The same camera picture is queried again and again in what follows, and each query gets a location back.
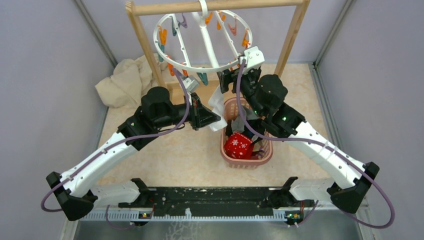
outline laundry basket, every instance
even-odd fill
[[[248,104],[248,102],[242,98],[241,99],[241,105],[251,108]],[[237,116],[239,115],[239,108],[237,107],[237,100],[235,97],[228,99],[224,103],[224,118],[225,121],[228,122],[228,120],[235,120]],[[273,144],[270,140],[262,139],[260,141],[261,143],[261,150],[264,151],[264,154],[262,156],[259,156],[258,159],[237,159],[232,158],[228,156],[224,150],[224,145],[227,141],[226,134],[225,134],[225,128],[222,130],[221,133],[221,155],[224,158],[224,160],[228,163],[228,166],[231,168],[236,169],[255,169],[260,165],[266,164],[271,157],[273,156]]]

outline white gear rack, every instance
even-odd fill
[[[287,222],[286,212],[282,209],[273,209],[270,216],[192,216],[190,208],[185,210],[185,216],[153,216],[151,218],[140,217],[144,213],[150,213],[151,208],[146,210],[135,209],[110,209],[107,219],[110,222]],[[105,209],[94,209],[80,221],[104,221],[106,219]]]
[[[178,69],[180,71],[186,70],[186,71],[190,71],[190,72],[194,72],[194,73],[216,73],[216,72],[220,72],[220,71],[223,71],[223,70],[226,70],[226,69],[230,69],[231,67],[237,65],[239,63],[237,58],[240,54],[238,53],[236,47],[234,46],[234,41],[231,39],[230,34],[227,31],[226,25],[225,25],[224,21],[221,19],[220,13],[223,13],[223,14],[226,14],[228,16],[233,17],[236,21],[238,21],[239,23],[241,23],[244,26],[245,30],[247,31],[249,46],[252,46],[252,43],[253,43],[252,31],[251,31],[249,25],[247,24],[247,22],[244,21],[239,15],[235,14],[234,12],[229,11],[229,10],[213,11],[213,14],[215,15],[219,24],[221,25],[221,30],[225,35],[225,38],[227,40],[229,47],[231,48],[231,52],[234,55],[234,60],[231,61],[230,63],[225,64],[225,65],[219,65],[218,60],[215,56],[214,47],[212,45],[211,38],[210,38],[209,32],[208,32],[208,28],[207,28],[207,25],[206,25],[206,22],[205,22],[206,16],[205,16],[205,14],[199,15],[197,12],[192,12],[192,15],[193,15],[193,18],[195,20],[197,19],[197,23],[198,23],[198,26],[200,28],[200,32],[201,32],[202,37],[203,37],[204,46],[206,48],[206,53],[207,53],[207,56],[209,58],[209,61],[210,61],[210,64],[212,65],[212,67],[209,67],[209,68],[194,67],[190,64],[189,56],[187,54],[187,49],[186,49],[186,46],[184,44],[183,37],[181,35],[181,31],[180,31],[180,27],[179,27],[179,24],[178,24],[178,21],[177,21],[177,17],[174,13],[164,15],[157,22],[157,25],[156,25],[156,27],[153,31],[153,42],[154,42],[154,46],[156,48],[157,54],[159,54],[163,58],[164,61],[173,65],[176,69]],[[159,27],[162,27],[162,24],[168,19],[171,19],[171,21],[173,21],[174,29],[176,30],[176,35],[178,36],[179,44],[181,46],[180,49],[181,49],[182,54],[183,54],[184,59],[185,59],[185,62],[183,62],[183,63],[179,63],[179,62],[172,60],[166,53],[162,52],[162,50],[161,50],[161,48],[158,44],[158,43],[160,43],[160,41],[158,40]]]

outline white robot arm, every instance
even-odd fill
[[[263,125],[266,130],[278,138],[302,138],[323,143],[324,147],[305,141],[288,141],[331,176],[328,179],[312,180],[291,177],[278,192],[269,196],[268,201],[280,202],[283,197],[288,206],[303,200],[329,201],[345,212],[355,213],[371,186],[370,182],[334,154],[334,151],[327,150],[325,147],[330,146],[346,156],[320,135],[299,112],[284,103],[288,90],[277,75],[260,77],[264,56],[257,47],[246,49],[239,61],[246,63],[242,71],[241,93],[251,108],[264,118]],[[228,91],[231,83],[232,92],[236,92],[238,71],[239,69],[218,72],[222,93]],[[138,206],[152,207],[148,201],[152,193],[139,178],[124,184],[107,186],[98,186],[95,183],[119,162],[140,151],[156,137],[131,141],[125,141],[126,138],[157,134],[161,128],[181,121],[185,110],[185,103],[173,105],[170,102],[167,89],[154,87],[141,99],[141,106],[135,114],[120,125],[118,131],[97,151],[62,174],[49,174],[47,182],[54,189],[53,192],[67,218],[74,221],[87,215],[93,208],[107,205],[130,207],[133,203],[139,203]],[[199,97],[191,93],[190,111],[186,122],[190,122],[193,129],[197,130],[219,120],[219,116],[203,107]],[[110,145],[119,141],[120,144],[109,149]],[[352,157],[346,157],[372,178],[377,175],[379,168],[374,163],[363,164]]]

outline silver metal surface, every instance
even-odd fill
[[[128,222],[114,222],[127,227]],[[358,224],[339,210],[318,210],[299,228],[280,222],[149,222],[115,230],[105,221],[80,221],[75,240],[361,240]]]
[[[376,222],[372,217],[369,207],[359,208],[358,211],[356,212],[356,217],[359,220],[364,221],[366,223]],[[374,228],[359,224],[359,231],[361,233],[362,239],[364,240],[381,240],[382,239],[378,229],[374,229]]]

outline beige floor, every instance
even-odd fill
[[[264,64],[262,74],[272,74],[274,68],[274,64]],[[288,88],[286,103],[302,113],[318,132],[327,136],[308,65],[288,64],[281,79]],[[196,92],[207,104],[213,90],[200,87]],[[228,92],[225,97],[233,97],[233,94]],[[172,98],[174,104],[183,102],[181,93],[174,92]],[[110,108],[100,144],[106,142],[134,111]],[[281,186],[292,176],[308,179],[328,177],[313,161],[283,142],[273,143],[272,159],[257,169],[230,168],[220,155],[220,134],[208,128],[194,131],[188,124],[182,130],[157,138],[119,163],[99,184],[123,183],[131,178],[140,178],[150,187]]]

